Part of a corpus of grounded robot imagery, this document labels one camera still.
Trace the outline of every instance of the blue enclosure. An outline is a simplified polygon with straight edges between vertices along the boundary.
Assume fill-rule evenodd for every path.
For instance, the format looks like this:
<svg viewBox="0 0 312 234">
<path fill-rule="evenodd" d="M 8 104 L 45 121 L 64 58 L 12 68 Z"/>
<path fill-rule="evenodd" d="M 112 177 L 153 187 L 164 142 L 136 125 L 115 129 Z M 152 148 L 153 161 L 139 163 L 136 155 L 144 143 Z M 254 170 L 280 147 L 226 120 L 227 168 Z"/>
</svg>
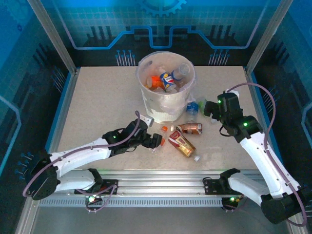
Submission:
<svg viewBox="0 0 312 234">
<path fill-rule="evenodd" d="M 279 0 L 41 2 L 75 67 L 137 66 L 159 50 L 181 54 L 195 66 L 247 66 L 280 4 Z M 49 144 L 71 74 L 27 1 L 0 1 L 0 31 L 0 233 L 4 234 L 16 228 L 24 204 L 24 165 L 32 152 Z M 277 103 L 275 150 L 293 177 L 311 187 L 312 1 L 293 1 L 251 72 Z M 263 96 L 269 123 L 272 106 L 264 93 L 257 92 Z"/>
</svg>

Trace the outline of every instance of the gear logo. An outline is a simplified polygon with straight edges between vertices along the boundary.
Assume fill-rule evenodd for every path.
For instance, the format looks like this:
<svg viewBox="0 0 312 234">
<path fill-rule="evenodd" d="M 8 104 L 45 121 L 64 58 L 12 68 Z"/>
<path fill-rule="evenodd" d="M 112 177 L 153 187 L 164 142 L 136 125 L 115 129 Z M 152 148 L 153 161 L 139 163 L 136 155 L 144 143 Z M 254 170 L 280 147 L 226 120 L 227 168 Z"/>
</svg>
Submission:
<svg viewBox="0 0 312 234">
<path fill-rule="evenodd" d="M 4 5 L 13 19 L 22 24 L 29 15 L 27 0 L 0 0 L 0 5 Z"/>
<path fill-rule="evenodd" d="M 136 0 L 141 9 L 147 14 L 159 17 L 169 16 L 170 13 L 175 14 L 176 10 L 181 10 L 182 4 L 186 4 L 186 0 Z"/>
</svg>

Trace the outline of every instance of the brown bottle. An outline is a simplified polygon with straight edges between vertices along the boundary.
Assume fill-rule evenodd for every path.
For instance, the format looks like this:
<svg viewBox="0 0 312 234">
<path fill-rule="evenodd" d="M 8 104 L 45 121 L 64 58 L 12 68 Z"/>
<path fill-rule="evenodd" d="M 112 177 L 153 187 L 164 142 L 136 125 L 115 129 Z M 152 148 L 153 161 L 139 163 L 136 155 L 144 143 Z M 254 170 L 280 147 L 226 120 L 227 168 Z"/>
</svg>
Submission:
<svg viewBox="0 0 312 234">
<path fill-rule="evenodd" d="M 182 133 L 200 135 L 202 131 L 201 123 L 185 123 L 181 125 L 172 125 L 171 131 L 178 130 Z"/>
</svg>

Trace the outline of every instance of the white plastic bin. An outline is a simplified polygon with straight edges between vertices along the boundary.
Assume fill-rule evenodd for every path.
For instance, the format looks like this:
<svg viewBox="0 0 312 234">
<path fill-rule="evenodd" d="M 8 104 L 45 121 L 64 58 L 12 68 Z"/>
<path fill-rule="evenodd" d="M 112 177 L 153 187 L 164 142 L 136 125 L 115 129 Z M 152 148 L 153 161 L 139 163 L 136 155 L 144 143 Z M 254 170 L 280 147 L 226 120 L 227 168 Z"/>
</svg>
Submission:
<svg viewBox="0 0 312 234">
<path fill-rule="evenodd" d="M 147 77 L 155 75 L 153 73 L 155 67 L 163 64 L 166 71 L 172 72 L 182 63 L 186 63 L 190 67 L 189 74 L 184 78 L 188 84 L 183 91 L 176 94 L 162 94 L 145 87 Z M 177 120 L 185 111 L 187 103 L 192 101 L 190 100 L 190 91 L 195 85 L 195 69 L 193 64 L 181 55 L 167 51 L 151 53 L 139 62 L 136 77 L 140 82 L 146 112 L 157 123 Z"/>
</svg>

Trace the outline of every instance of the beverage can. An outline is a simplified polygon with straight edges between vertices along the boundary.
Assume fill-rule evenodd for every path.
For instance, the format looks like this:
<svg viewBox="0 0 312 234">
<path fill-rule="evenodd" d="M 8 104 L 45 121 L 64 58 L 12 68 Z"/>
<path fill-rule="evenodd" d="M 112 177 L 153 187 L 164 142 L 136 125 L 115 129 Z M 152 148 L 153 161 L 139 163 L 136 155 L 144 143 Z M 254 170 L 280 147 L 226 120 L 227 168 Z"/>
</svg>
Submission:
<svg viewBox="0 0 312 234">
<path fill-rule="evenodd" d="M 175 81 L 169 72 L 165 72 L 165 73 L 161 74 L 160 79 L 161 79 L 162 83 L 164 84 L 166 92 L 169 92 L 169 91 L 173 90 L 174 88 L 176 88 Z"/>
</svg>

